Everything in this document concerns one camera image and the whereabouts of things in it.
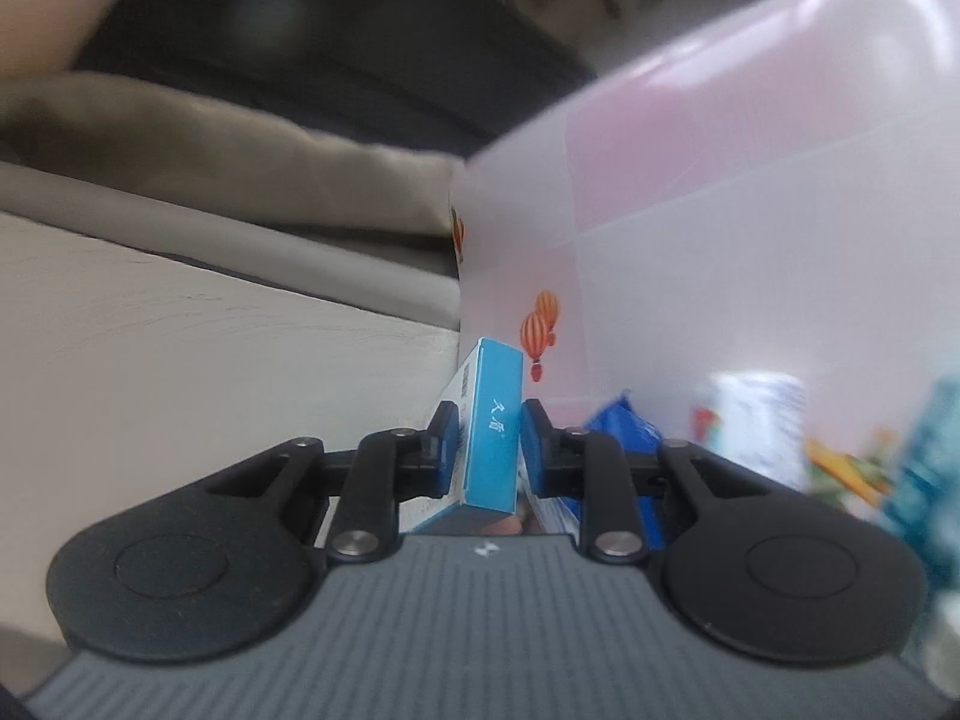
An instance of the blue and white box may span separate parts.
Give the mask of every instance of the blue and white box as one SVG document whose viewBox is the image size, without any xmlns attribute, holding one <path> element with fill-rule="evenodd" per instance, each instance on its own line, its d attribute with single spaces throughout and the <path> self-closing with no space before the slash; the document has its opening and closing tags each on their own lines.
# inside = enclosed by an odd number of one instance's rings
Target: blue and white box
<svg viewBox="0 0 960 720">
<path fill-rule="evenodd" d="M 460 441 L 443 498 L 400 504 L 405 533 L 476 533 L 515 512 L 522 353 L 480 338 L 438 402 L 460 410 Z"/>
</svg>

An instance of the white logo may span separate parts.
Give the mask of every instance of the white logo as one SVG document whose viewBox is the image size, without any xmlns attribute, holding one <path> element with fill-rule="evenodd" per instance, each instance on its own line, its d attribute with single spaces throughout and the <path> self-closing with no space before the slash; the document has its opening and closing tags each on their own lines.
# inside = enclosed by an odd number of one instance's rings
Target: white logo
<svg viewBox="0 0 960 720">
<path fill-rule="evenodd" d="M 492 541 L 487 541 L 481 546 L 474 547 L 474 552 L 477 553 L 480 557 L 491 557 L 496 552 L 500 551 L 500 548 L 494 544 Z"/>
</svg>

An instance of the orange hot air balloon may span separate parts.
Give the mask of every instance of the orange hot air balloon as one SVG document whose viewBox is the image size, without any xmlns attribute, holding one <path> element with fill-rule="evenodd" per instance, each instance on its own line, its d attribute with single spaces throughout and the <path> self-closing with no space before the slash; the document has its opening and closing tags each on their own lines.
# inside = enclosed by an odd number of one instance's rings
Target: orange hot air balloon
<svg viewBox="0 0 960 720">
<path fill-rule="evenodd" d="M 546 343 L 548 346 L 553 346 L 557 342 L 557 337 L 553 334 L 553 328 L 556 327 L 557 319 L 560 318 L 560 300 L 550 290 L 543 290 L 536 296 L 534 311 L 546 320 L 548 332 Z"/>
<path fill-rule="evenodd" d="M 527 314 L 520 324 L 520 345 L 527 356 L 534 361 L 530 368 L 530 378 L 535 382 L 538 382 L 544 375 L 544 369 L 539 363 L 539 359 L 544 355 L 549 335 L 550 331 L 547 329 L 546 319 L 536 311 Z"/>
<path fill-rule="evenodd" d="M 457 263 L 464 264 L 464 220 L 457 214 L 457 209 L 450 206 L 450 223 L 453 228 L 453 248 L 457 252 Z"/>
</svg>

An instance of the gray gripper base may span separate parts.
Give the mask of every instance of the gray gripper base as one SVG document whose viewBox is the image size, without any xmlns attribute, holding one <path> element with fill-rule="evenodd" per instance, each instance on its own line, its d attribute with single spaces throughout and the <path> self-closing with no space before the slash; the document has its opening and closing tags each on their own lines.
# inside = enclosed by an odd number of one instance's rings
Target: gray gripper base
<svg viewBox="0 0 960 720">
<path fill-rule="evenodd" d="M 640 571 L 565 536 L 410 536 L 344 566 L 271 640 L 194 666 L 82 653 L 41 720 L 929 720 L 947 702 L 893 658 L 759 664 L 690 632 Z"/>
</svg>

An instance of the yellow object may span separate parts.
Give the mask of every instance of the yellow object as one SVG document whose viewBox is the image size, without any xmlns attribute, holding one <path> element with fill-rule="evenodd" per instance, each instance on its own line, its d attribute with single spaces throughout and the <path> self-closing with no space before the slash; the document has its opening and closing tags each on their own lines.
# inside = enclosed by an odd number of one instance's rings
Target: yellow object
<svg viewBox="0 0 960 720">
<path fill-rule="evenodd" d="M 850 455 L 834 452 L 816 439 L 805 441 L 806 456 L 818 469 L 826 471 L 841 485 L 876 508 L 880 505 L 880 493 L 874 490 L 851 463 Z"/>
</svg>

